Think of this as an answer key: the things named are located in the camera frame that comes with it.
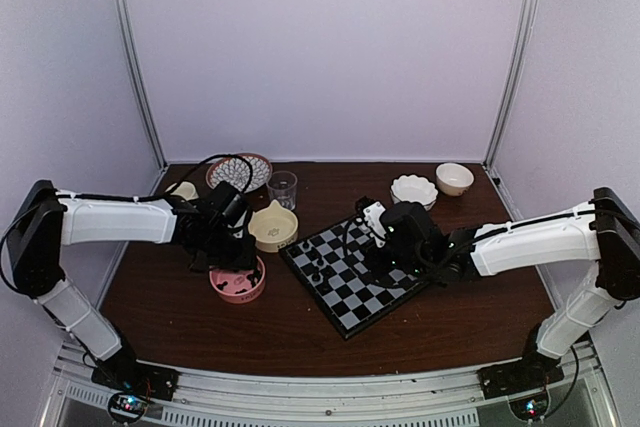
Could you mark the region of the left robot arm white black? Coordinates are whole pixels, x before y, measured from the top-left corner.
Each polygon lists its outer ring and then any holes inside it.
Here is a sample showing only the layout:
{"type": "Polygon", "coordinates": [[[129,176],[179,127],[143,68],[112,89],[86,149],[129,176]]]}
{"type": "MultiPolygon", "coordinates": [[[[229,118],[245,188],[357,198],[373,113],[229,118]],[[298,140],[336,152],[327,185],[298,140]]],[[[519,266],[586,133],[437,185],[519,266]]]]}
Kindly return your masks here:
{"type": "Polygon", "coordinates": [[[1,242],[10,287],[40,304],[75,337],[123,391],[137,389],[144,371],[123,334],[96,309],[61,265],[66,248],[144,243],[172,245],[203,256],[208,267],[252,271],[252,211],[243,193],[222,183],[187,200],[173,192],[149,197],[76,193],[36,182],[1,242]]]}

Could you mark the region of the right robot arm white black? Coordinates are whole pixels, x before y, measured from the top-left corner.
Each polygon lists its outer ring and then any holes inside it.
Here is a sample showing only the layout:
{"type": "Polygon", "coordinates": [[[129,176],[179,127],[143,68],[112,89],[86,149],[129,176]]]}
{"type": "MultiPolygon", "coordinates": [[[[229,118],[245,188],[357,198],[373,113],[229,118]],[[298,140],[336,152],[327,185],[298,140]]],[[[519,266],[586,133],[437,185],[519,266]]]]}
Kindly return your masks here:
{"type": "Polygon", "coordinates": [[[614,306],[639,296],[639,222],[609,188],[555,214],[448,234],[418,202],[385,208],[363,197],[356,209],[387,263],[422,282],[447,285],[536,264],[589,262],[577,290],[534,328],[532,346],[514,364],[512,377],[522,388],[535,387],[614,306]]]}

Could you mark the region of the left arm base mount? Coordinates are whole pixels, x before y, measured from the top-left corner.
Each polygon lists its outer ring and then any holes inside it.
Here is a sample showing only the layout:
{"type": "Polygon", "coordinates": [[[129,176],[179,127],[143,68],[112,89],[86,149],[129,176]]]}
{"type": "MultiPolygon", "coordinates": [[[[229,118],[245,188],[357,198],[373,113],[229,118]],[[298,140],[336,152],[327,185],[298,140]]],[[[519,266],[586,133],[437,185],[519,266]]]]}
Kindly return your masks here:
{"type": "Polygon", "coordinates": [[[119,356],[107,361],[99,360],[91,375],[95,384],[163,401],[173,399],[178,378],[179,373],[175,369],[119,356]]]}

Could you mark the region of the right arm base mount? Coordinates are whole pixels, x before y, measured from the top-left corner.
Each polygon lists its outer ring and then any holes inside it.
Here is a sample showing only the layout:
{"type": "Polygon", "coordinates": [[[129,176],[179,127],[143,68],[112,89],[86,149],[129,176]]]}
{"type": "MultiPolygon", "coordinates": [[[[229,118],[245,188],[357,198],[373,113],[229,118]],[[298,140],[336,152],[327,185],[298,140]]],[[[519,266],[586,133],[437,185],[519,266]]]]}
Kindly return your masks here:
{"type": "Polygon", "coordinates": [[[478,370],[477,375],[485,399],[540,390],[549,383],[564,379],[564,372],[557,361],[525,359],[484,367],[478,370]]]}

